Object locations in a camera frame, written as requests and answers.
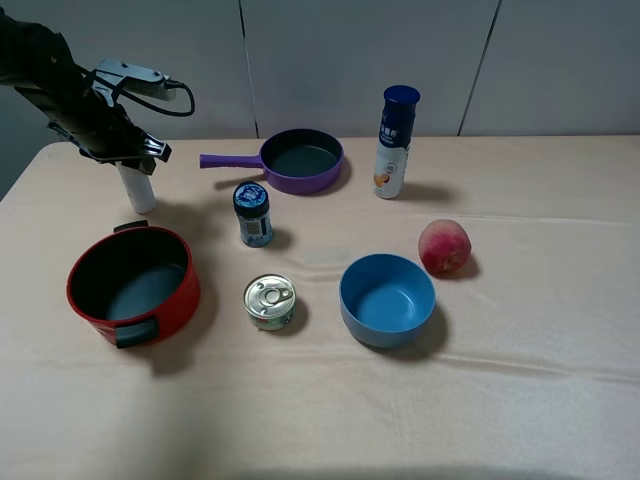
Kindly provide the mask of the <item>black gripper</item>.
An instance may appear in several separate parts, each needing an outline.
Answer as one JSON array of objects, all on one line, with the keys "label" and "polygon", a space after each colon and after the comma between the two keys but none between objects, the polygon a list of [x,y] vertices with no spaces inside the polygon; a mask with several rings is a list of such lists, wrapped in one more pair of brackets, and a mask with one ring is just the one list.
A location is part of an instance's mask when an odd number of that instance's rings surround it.
[{"label": "black gripper", "polygon": [[110,106],[89,84],[47,89],[48,128],[99,162],[119,160],[144,175],[152,175],[155,160],[168,161],[172,149],[143,132],[121,107]]}]

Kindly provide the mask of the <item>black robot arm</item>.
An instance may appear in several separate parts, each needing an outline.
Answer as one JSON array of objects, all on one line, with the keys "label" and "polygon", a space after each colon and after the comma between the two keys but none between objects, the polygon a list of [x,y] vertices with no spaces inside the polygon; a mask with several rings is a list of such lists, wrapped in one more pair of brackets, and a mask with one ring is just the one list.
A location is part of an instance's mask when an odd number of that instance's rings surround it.
[{"label": "black robot arm", "polygon": [[48,128],[100,164],[122,164],[151,175],[170,146],[129,118],[117,101],[93,88],[103,80],[77,65],[64,37],[1,14],[1,83],[48,118]]}]

